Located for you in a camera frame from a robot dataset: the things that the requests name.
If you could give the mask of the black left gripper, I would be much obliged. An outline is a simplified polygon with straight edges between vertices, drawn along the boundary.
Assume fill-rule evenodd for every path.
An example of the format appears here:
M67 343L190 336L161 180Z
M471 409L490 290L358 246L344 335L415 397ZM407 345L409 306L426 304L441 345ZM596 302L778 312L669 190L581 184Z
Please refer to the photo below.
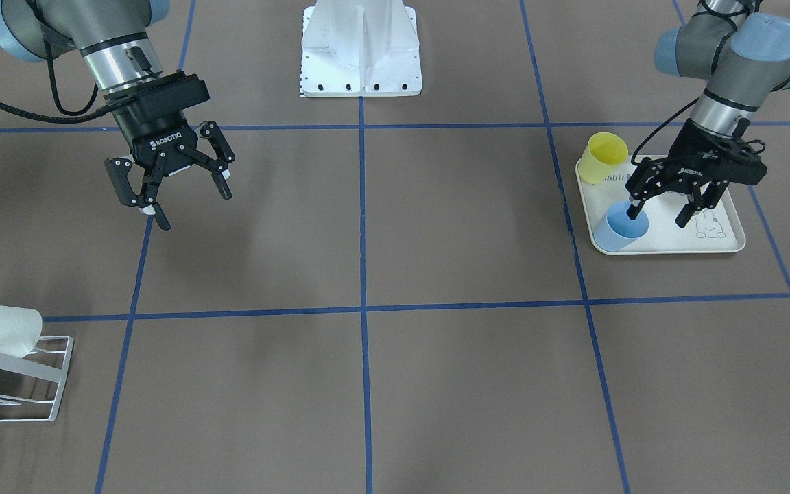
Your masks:
M630 195L626 215L636 221L646 201L663 193L686 196L686 205L676 216L678 228L704 209L714 209L730 183L757 185L767 167L760 151L753 150L742 136L749 119L737 119L733 137L718 137L692 121L683 125L666 157L634 161L634 172L625 185Z

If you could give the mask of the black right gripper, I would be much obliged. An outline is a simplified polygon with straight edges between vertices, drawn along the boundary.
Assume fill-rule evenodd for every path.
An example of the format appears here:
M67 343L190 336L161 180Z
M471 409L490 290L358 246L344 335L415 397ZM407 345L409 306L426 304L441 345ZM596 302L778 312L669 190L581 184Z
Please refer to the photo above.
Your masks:
M106 95L109 109L128 143L131 158L106 160L119 202L141 207L162 231L172 225L158 201L164 178L198 165L210 172L223 200L231 200L229 165L235 154L214 121L194 130L184 110L208 101L206 82L178 71L156 80Z

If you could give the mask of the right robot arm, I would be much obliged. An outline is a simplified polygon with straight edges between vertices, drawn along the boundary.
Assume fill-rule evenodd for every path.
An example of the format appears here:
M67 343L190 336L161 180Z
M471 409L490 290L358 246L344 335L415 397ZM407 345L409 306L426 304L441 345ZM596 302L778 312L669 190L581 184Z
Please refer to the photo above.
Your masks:
M75 51L85 60L106 101L98 115L113 116L130 150L106 160L114 191L161 229L171 227L158 201L164 178L200 166L229 200L235 159L216 122L195 130L184 116L210 95L196 75L165 74L147 28L167 13L167 1L0 1L0 47L7 53L51 62Z

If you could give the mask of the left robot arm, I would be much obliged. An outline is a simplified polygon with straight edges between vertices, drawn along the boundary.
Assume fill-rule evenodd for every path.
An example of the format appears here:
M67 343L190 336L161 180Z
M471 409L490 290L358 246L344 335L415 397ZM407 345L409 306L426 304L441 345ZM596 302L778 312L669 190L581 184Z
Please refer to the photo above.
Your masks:
M684 109L689 118L663 158L638 158L625 185L635 220L652 198L686 197L676 217L686 227L714 209L728 185L757 185L766 176L764 141L744 132L766 97L790 89L790 19L761 12L758 1L700 1L686 25L665 32L654 54L658 71L704 80Z

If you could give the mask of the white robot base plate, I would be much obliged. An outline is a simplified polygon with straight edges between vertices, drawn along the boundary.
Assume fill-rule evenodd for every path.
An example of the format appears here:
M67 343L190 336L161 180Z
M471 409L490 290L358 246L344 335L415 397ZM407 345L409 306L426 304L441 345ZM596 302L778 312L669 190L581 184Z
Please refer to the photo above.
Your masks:
M302 21L302 97L422 93L417 16L404 2L317 1Z

